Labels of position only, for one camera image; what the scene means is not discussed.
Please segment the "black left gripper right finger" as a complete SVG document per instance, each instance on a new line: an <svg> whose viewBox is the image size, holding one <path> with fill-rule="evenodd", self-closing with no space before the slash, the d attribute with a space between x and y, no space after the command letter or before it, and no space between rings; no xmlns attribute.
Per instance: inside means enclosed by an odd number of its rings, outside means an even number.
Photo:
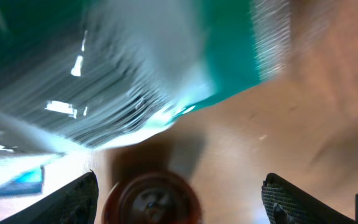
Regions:
<svg viewBox="0 0 358 224"><path fill-rule="evenodd" d="M356 222L274 173L263 181L261 196L270 223Z"/></svg>

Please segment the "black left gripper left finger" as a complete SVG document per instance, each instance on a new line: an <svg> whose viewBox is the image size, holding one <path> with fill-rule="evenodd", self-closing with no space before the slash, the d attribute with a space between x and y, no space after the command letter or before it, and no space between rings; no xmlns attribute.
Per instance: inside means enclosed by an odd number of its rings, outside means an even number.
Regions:
<svg viewBox="0 0 358 224"><path fill-rule="evenodd" d="M99 188L91 170L0 224L93 224Z"/></svg>

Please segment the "white jar green lid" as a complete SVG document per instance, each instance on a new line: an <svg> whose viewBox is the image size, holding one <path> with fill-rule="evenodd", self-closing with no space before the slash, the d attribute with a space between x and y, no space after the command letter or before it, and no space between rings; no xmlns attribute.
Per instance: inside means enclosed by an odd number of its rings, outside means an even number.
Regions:
<svg viewBox="0 0 358 224"><path fill-rule="evenodd" d="M103 224L202 224L195 191L173 172L152 170L118 181L104 204Z"/></svg>

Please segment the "green packaged item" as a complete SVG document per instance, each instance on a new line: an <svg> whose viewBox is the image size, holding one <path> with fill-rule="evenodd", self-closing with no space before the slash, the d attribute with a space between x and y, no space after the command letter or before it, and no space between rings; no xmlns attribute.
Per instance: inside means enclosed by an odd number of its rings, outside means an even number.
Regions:
<svg viewBox="0 0 358 224"><path fill-rule="evenodd" d="M290 1L0 0L1 141L122 147L280 73Z"/></svg>

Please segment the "red packaged item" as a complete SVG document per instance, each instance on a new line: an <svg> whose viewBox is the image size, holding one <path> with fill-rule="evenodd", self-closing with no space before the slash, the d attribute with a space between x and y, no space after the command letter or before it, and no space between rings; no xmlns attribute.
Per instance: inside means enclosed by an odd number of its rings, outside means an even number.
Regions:
<svg viewBox="0 0 358 224"><path fill-rule="evenodd" d="M41 192L44 165L62 155L0 130L0 197Z"/></svg>

